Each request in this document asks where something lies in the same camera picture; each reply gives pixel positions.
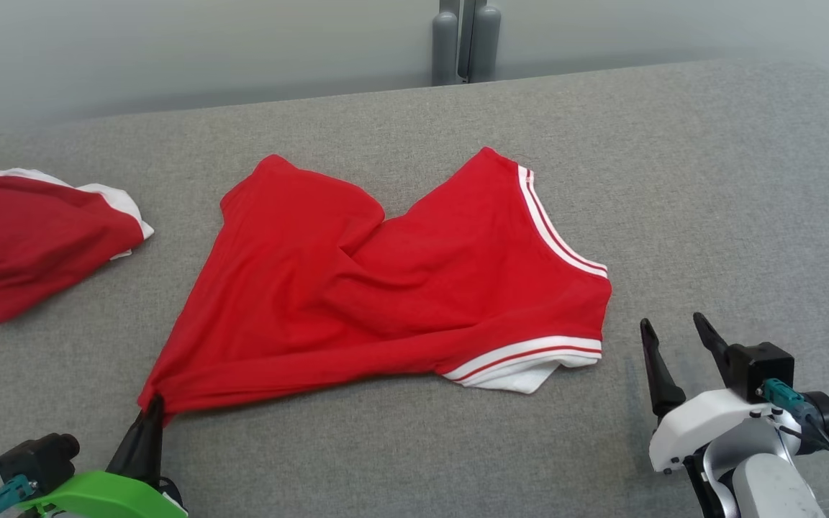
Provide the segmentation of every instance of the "red t-shirt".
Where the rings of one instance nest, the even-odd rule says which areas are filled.
[[[601,357],[606,268],[558,236],[533,172],[484,148],[400,217],[359,187],[264,158],[139,398],[171,414],[369,376],[532,393]]]
[[[152,233],[126,191],[0,171],[0,322],[129,255]]]

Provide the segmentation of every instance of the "white stripe trim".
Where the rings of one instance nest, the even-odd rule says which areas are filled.
[[[42,173],[42,171],[37,171],[36,168],[10,168],[9,170],[0,171],[0,176],[16,176],[19,178],[27,178],[29,180],[45,181],[46,183],[53,183],[56,186],[69,187],[70,189],[85,191],[86,193],[101,194],[101,197],[108,202],[111,209],[130,215],[136,219],[136,222],[139,223],[139,229],[142,230],[142,240],[149,239],[149,236],[155,233],[155,230],[149,226],[147,222],[142,220],[139,207],[136,206],[136,202],[132,200],[132,197],[130,197],[127,191],[102,186],[100,183],[90,183],[87,186],[72,187],[70,184],[56,178],[55,176],[50,176],[49,174]],[[120,253],[119,255],[115,255],[112,259],[124,257],[126,255],[130,255],[129,250],[127,252]]]
[[[513,362],[502,362],[494,368],[488,368],[487,371],[482,371],[468,380],[459,381],[459,383],[464,387],[520,391],[520,393],[532,394],[545,383],[550,374],[555,373],[559,365],[567,368],[584,367],[597,363],[597,360],[599,358],[592,357],[589,353],[540,353]]]
[[[543,215],[543,219],[545,219],[545,222],[548,224],[548,229],[552,230],[552,232],[551,232],[552,237],[557,240],[559,245],[562,245],[563,248],[565,248],[566,252],[568,252],[568,253],[570,253],[570,255],[574,256],[575,259],[578,259],[580,262],[586,263],[589,266],[593,266],[593,268],[601,268],[601,269],[605,270],[606,269],[605,265],[601,265],[601,263],[595,263],[593,261],[585,259],[584,257],[582,257],[580,255],[580,253],[575,252],[575,250],[573,248],[568,246],[568,243],[566,243],[565,240],[562,239],[562,236],[558,235],[558,230],[556,230],[556,226],[552,224],[552,219],[549,219],[549,215],[545,212],[545,206],[543,206],[543,203],[539,199],[539,196],[536,196],[536,189],[533,187],[533,184],[535,183],[535,180],[536,180],[536,174],[533,173],[533,171],[530,171],[529,172],[529,177],[530,177],[530,182],[529,182],[529,184],[530,184],[530,194],[533,195],[533,199],[536,200],[537,204],[539,204],[540,213]]]
[[[597,358],[601,357],[601,353],[599,352],[594,353],[579,350],[549,350],[540,352],[538,354],[533,354],[534,350],[544,350],[544,348],[549,347],[581,347],[585,348],[585,350],[602,350],[601,342],[599,340],[593,340],[590,338],[533,338],[532,340],[517,342],[516,344],[504,345],[504,347],[498,347],[496,350],[486,352],[483,355],[473,358],[473,360],[467,361],[463,365],[454,368],[454,370],[451,370],[450,373],[444,374],[443,377],[447,378],[448,380],[457,381],[457,383],[465,384],[476,377],[486,376],[486,374],[489,373],[489,371],[497,371],[500,368],[519,364],[523,361],[534,360],[534,358],[563,357],[567,355],[571,357],[594,358],[596,360]],[[520,356],[517,356],[516,358],[511,358],[511,360],[501,361],[505,358],[512,357],[515,355]],[[477,371],[477,373],[475,374],[471,374],[469,378],[461,379],[464,376],[469,375],[470,373],[473,373],[476,370],[479,370],[480,368],[483,368],[483,370]]]
[[[552,221],[549,220],[549,216],[545,213],[545,209],[543,209],[543,203],[539,201],[539,198],[536,197],[536,193],[533,190],[533,172],[527,170],[526,167],[518,166],[517,180],[520,182],[520,191],[523,193],[523,201],[526,202],[527,209],[530,210],[530,217],[533,218],[533,224],[536,226],[536,232],[539,233],[540,238],[543,238],[543,242],[545,242],[545,244],[548,245],[549,248],[556,253],[556,255],[561,257],[563,261],[569,263],[569,265],[572,265],[574,268],[578,268],[579,270],[583,270],[589,274],[606,278],[606,266],[584,259],[576,253],[575,250],[572,250],[571,247],[565,243],[565,240],[562,240],[562,238],[558,235],[556,227],[553,226]]]

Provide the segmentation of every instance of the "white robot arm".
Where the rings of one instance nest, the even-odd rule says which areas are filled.
[[[655,471],[686,469],[706,518],[820,517],[792,457],[829,449],[829,397],[792,390],[795,358],[769,342],[728,345],[701,314],[694,323],[726,388],[687,401],[667,371],[658,337],[641,322],[645,369],[658,427]]]

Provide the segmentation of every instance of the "gray cushion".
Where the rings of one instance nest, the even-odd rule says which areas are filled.
[[[102,469],[258,160],[359,184],[399,215],[482,145],[536,171],[559,232],[610,267],[604,358],[532,396],[435,376],[178,417],[164,472],[194,516],[695,516],[652,473],[638,321],[688,394],[721,387],[691,322],[797,357],[829,393],[829,75],[717,61],[188,112],[0,137],[0,168],[128,190],[155,236],[0,325],[0,453],[75,434]],[[799,460],[829,508],[829,458]]]

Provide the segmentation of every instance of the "robotic arm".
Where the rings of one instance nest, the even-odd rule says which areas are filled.
[[[181,493],[161,476],[164,403],[155,397],[121,441],[104,471],[76,474],[78,440],[50,433],[0,455],[0,514],[19,518],[72,512],[89,518],[187,518]]]
[[[792,389],[795,358],[776,345],[728,345],[704,315],[699,337],[725,387],[687,400],[641,322],[645,370],[658,427],[648,454],[655,471],[685,469],[705,518],[822,516],[792,457],[829,450],[829,397]]]

